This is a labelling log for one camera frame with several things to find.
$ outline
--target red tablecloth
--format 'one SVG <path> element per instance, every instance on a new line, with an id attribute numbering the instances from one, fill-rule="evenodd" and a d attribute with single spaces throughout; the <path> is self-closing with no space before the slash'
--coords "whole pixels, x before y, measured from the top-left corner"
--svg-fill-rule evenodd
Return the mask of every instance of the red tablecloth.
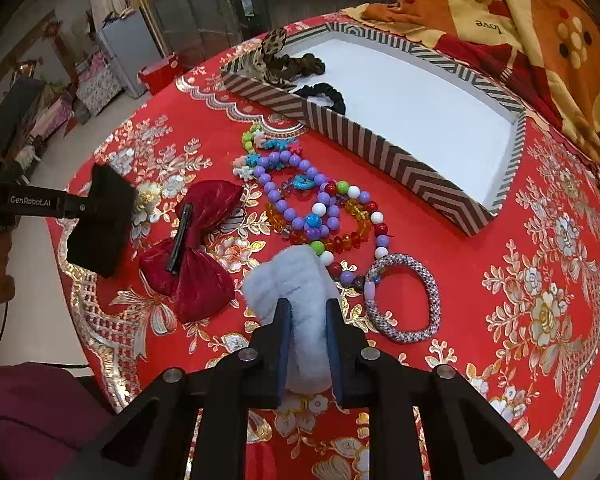
<path id="1" fill-rule="evenodd" d="M 324 19 L 290 25 L 289 31 Z M 144 209 L 113 279 L 67 264 L 73 221 L 49 221 L 78 336 L 113 405 L 125 406 L 165 368 L 213 366 L 246 346 L 258 326 L 240 293 L 243 276 L 287 242 L 270 228 L 266 197 L 255 181 L 245 184 L 235 217 L 205 240 L 206 250 L 234 276 L 237 291 L 237 301 L 212 319 L 180 325 L 170 300 L 150 290 L 139 274 L 138 254 L 173 235 L 174 206 L 193 180 L 240 182 L 231 163 L 244 154 L 241 134 L 259 120 L 271 136 L 302 134 L 304 156 L 312 163 L 368 190 L 394 236 L 390 250 L 419 259 L 440 286 L 442 325 L 430 341 L 392 344 L 374 331 L 352 289 L 342 291 L 346 319 L 404 365 L 452 364 L 549 466 L 564 471 L 600 402 L 600 193 L 593 177 L 528 118 L 524 157 L 504 208 L 469 238 L 352 153 L 225 92 L 219 67 L 258 41 L 216 56 L 153 97 L 69 184 L 71 192 L 85 193 L 93 161 L 108 160 L 141 191 Z M 294 206 L 304 212 L 312 203 L 307 200 Z M 372 242 L 341 257 L 344 266 L 365 272 L 373 261 Z M 416 279 L 394 274 L 382 280 L 377 300 L 398 328 L 426 325 L 426 295 Z M 340 410 L 329 391 L 289 394 L 275 412 L 252 412 L 249 441 L 270 447 L 280 478 L 368 478 L 368 415 Z"/>

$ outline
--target floor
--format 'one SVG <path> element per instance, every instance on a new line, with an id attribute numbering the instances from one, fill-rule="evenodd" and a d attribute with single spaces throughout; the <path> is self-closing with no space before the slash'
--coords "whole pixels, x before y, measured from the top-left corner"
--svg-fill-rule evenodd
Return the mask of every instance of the floor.
<path id="1" fill-rule="evenodd" d="M 63 189 L 98 145 L 149 97 L 148 92 L 137 100 L 120 94 L 66 137 L 52 137 L 31 185 Z M 45 219 L 22 218 L 11 241 L 7 272 L 14 277 L 16 297 L 9 304 L 0 364 L 86 364 L 62 294 Z M 0 326 L 3 317 L 0 305 Z M 91 374 L 89 368 L 71 371 L 76 376 Z"/>

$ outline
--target red box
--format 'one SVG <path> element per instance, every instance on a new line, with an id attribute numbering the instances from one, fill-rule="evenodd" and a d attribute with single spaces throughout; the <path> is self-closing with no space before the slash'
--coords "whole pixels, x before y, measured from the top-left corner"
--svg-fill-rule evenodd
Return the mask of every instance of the red box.
<path id="1" fill-rule="evenodd" d="M 178 62 L 178 54 L 174 52 L 151 66 L 145 66 L 138 72 L 138 80 L 146 85 L 151 95 L 156 95 L 182 74 L 184 67 Z"/>

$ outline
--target striped box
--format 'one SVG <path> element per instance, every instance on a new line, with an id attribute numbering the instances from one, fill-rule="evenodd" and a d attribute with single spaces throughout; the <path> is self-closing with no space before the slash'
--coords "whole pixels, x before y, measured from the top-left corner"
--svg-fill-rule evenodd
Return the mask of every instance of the striped box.
<path id="1" fill-rule="evenodd" d="M 244 75 L 254 52 L 248 52 L 221 68 L 227 90 L 296 119 L 330 140 L 347 148 L 376 168 L 412 190 L 433 208 L 458 225 L 467 235 L 475 235 L 498 215 L 518 170 L 525 142 L 525 109 L 515 97 L 488 81 L 481 74 L 433 50 L 379 30 L 349 23 L 329 22 L 290 34 L 286 46 L 319 34 L 352 34 L 369 41 L 417 56 L 474 86 L 516 115 L 514 147 L 493 204 L 487 208 L 467 195 L 427 164 L 372 132 L 326 107 L 316 105 L 285 89 Z"/>

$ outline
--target gray braided bracelet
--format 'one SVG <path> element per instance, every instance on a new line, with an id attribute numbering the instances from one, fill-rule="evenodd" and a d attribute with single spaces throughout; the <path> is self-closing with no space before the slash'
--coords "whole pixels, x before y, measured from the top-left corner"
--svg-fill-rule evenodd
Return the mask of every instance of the gray braided bracelet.
<path id="1" fill-rule="evenodd" d="M 424 283 L 429 297 L 429 326 L 416 332 L 402 332 L 392 327 L 382 314 L 378 312 L 378 305 L 374 299 L 376 296 L 376 284 L 374 278 L 380 270 L 390 266 L 405 266 L 413 269 Z M 374 262 L 365 276 L 365 306 L 366 316 L 378 332 L 384 334 L 396 343 L 416 343 L 424 341 L 433 336 L 440 327 L 440 292 L 438 284 L 432 274 L 415 258 L 408 254 L 388 254 Z"/>

